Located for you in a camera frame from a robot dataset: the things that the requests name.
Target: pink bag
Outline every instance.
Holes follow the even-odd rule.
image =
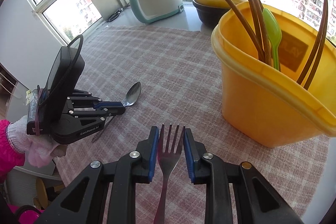
[[[37,220],[39,215],[43,212],[37,210],[35,207],[30,205],[25,205],[21,207],[17,207],[14,205],[8,206],[21,224],[34,224],[35,220]]]

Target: wooden chopstick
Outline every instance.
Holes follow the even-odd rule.
[[[296,81],[299,85],[302,84],[304,78],[306,77],[306,75],[307,75],[307,73],[308,73],[308,71],[310,69],[311,64],[313,63],[313,60],[315,58],[316,52],[317,52],[317,50],[319,48],[319,45],[320,45],[320,42],[321,42],[321,39],[322,39],[324,27],[328,24],[328,22],[327,22],[327,17],[328,17],[328,15],[327,15],[328,14],[327,6],[328,6],[328,3],[326,5],[325,5],[325,3],[326,3],[326,1],[323,4],[323,12],[322,12],[321,25],[320,25],[320,28],[319,28],[319,32],[317,33],[317,36],[316,36],[316,39],[315,39],[315,43],[313,45],[313,48],[311,49],[311,52],[310,52],[310,55],[308,57],[307,63],[305,64],[305,66],[304,66],[304,68],[303,68],[303,70],[302,70],[302,72],[301,72],[298,80]]]
[[[254,46],[256,47],[256,49],[258,51],[258,59],[260,61],[262,61],[262,62],[265,62],[264,50],[261,47],[261,45],[259,44],[258,39],[255,36],[255,34],[254,34],[254,32],[253,32],[250,24],[247,22],[247,20],[245,19],[245,17],[241,13],[241,11],[238,10],[237,6],[233,3],[232,0],[225,0],[225,1],[229,4],[229,6],[233,10],[233,12],[236,14],[236,16],[238,17],[238,19],[242,23],[242,25],[245,28],[245,30],[247,31],[248,35],[251,37],[252,42],[253,42]]]
[[[270,49],[270,45],[269,45],[269,41],[268,41],[268,34],[267,34],[266,25],[265,25],[265,22],[264,22],[263,11],[260,8],[259,2],[260,2],[260,0],[252,0],[252,6],[257,12],[258,20],[259,20],[259,23],[260,23],[262,42],[263,42],[263,45],[264,45],[264,52],[265,52],[265,62],[266,62],[266,64],[268,64],[269,66],[272,67],[271,49]]]
[[[260,32],[258,14],[257,14],[256,6],[254,5],[253,0],[249,0],[249,5],[250,5],[252,19],[253,19],[254,32],[255,32],[255,35],[258,39],[258,42],[259,42],[260,46],[262,47],[263,46],[263,41],[261,40],[261,32]]]
[[[249,0],[249,2],[252,3],[252,5],[250,5],[250,8],[251,8],[251,13],[252,13],[254,28],[256,29],[256,25],[260,24],[262,44],[264,45],[265,63],[272,67],[271,49],[270,49],[270,45],[269,45],[269,42],[268,42],[267,29],[266,29],[266,25],[265,25],[264,18],[263,18],[263,5],[261,4],[260,0]],[[252,9],[256,10],[256,13],[257,13],[257,16],[258,16],[258,21],[259,21],[258,24],[255,22],[256,19],[253,17]]]
[[[315,76],[315,73],[317,71],[317,68],[319,66],[320,60],[321,60],[321,56],[322,56],[322,52],[323,52],[323,48],[324,48],[324,42],[326,40],[326,34],[327,34],[327,17],[328,17],[328,0],[324,0],[323,3],[323,15],[322,15],[322,20],[323,20],[323,33],[320,39],[320,45],[319,45],[319,50],[317,52],[313,67],[311,68],[310,74],[308,76],[308,79],[305,83],[305,85],[303,86],[306,90],[308,90],[308,88],[310,87],[310,84]]]

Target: pink checkered tablecloth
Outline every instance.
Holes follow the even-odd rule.
[[[112,26],[85,42],[81,54],[85,69],[77,88],[103,100],[121,101],[141,81],[142,93],[97,142],[91,143],[93,135],[86,137],[69,145],[64,158],[56,159],[65,185],[91,161],[115,161],[134,150],[147,139],[151,126],[180,123],[224,161],[250,161],[303,215],[324,170],[329,139],[319,136],[267,148],[226,122],[221,114],[221,64],[209,36],[152,26]],[[153,182],[137,185],[137,223],[153,222],[161,187],[157,163]],[[168,184],[166,223],[204,223],[204,210],[205,186],[190,183],[182,152]]]

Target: fork handle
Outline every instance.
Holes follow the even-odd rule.
[[[168,187],[169,177],[163,177],[161,197],[159,201],[159,206],[154,218],[154,224],[164,224],[165,223],[165,206],[166,206],[166,195]]]
[[[103,132],[105,131],[105,129],[107,128],[107,126],[109,125],[109,123],[114,119],[114,117],[115,116],[112,116],[112,118],[105,124],[104,128],[102,130],[98,131],[96,133],[96,135],[93,136],[91,142],[94,143],[94,142],[96,142],[100,138],[100,136],[103,134]]]

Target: green plastic spoon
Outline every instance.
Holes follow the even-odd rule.
[[[268,38],[272,46],[273,66],[276,70],[279,70],[278,47],[282,39],[282,32],[277,20],[269,9],[264,8],[262,11],[262,16],[265,21]]]

